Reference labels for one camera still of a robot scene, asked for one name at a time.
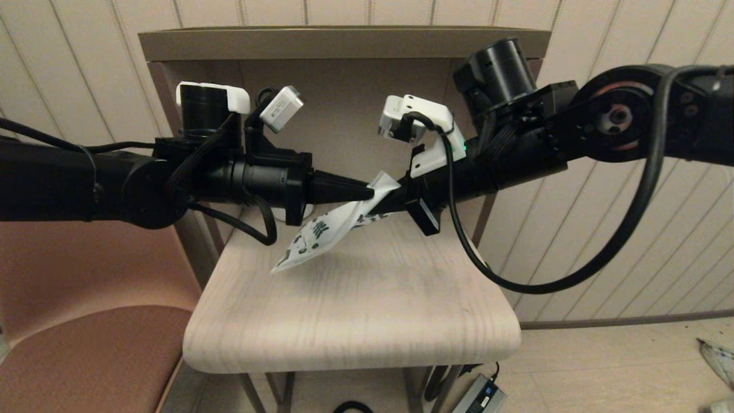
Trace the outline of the white horse-print zipper pouch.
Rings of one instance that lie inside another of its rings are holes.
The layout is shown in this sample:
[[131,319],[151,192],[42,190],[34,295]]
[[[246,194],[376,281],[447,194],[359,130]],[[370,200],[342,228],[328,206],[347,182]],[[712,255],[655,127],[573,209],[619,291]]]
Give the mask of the white horse-print zipper pouch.
[[372,210],[387,195],[400,188],[398,181],[386,172],[379,172],[368,188],[374,191],[371,199],[351,201],[305,223],[271,273],[277,274],[315,259],[334,248],[352,229],[391,215]]

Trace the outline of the light wood shelf desk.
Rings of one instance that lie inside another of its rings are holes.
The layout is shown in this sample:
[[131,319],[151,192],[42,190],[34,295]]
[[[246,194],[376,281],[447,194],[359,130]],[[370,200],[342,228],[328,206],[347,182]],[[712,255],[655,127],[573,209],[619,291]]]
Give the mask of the light wood shelf desk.
[[380,170],[401,178],[411,147],[378,134],[387,96],[414,95],[446,105],[467,138],[475,135],[452,73],[469,55],[519,39],[537,76],[551,32],[479,26],[197,27],[139,33],[155,91],[174,134],[181,127],[181,81],[246,89],[296,88],[304,107],[280,133],[278,148],[308,152],[314,168],[370,181]]

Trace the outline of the grey power adapter brick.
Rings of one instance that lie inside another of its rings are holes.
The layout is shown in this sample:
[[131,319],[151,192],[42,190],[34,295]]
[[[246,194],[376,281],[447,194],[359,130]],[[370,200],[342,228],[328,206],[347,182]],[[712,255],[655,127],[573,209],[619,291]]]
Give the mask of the grey power adapter brick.
[[507,394],[487,376],[479,375],[451,413],[500,413]]

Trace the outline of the dark metal table legs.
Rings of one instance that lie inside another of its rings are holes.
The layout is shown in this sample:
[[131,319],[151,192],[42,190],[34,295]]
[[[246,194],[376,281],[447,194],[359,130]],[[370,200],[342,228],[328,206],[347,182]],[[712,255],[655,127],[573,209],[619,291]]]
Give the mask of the dark metal table legs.
[[252,413],[333,413],[341,403],[364,403],[374,413],[448,413],[460,365],[389,369],[238,373]]

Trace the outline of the brown pink upholstered chair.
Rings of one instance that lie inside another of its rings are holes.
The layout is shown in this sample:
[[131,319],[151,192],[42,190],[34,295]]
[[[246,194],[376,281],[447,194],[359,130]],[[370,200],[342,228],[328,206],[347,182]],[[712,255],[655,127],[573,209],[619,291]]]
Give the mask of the brown pink upholstered chair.
[[0,223],[0,413],[158,413],[201,293],[174,228]]

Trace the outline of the grey crumpled floor debris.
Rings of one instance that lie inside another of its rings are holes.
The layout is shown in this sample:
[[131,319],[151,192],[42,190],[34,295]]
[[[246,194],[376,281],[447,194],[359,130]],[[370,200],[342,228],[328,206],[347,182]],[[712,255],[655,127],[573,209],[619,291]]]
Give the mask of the grey crumpled floor debris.
[[734,349],[697,338],[700,355],[716,376],[734,391]]

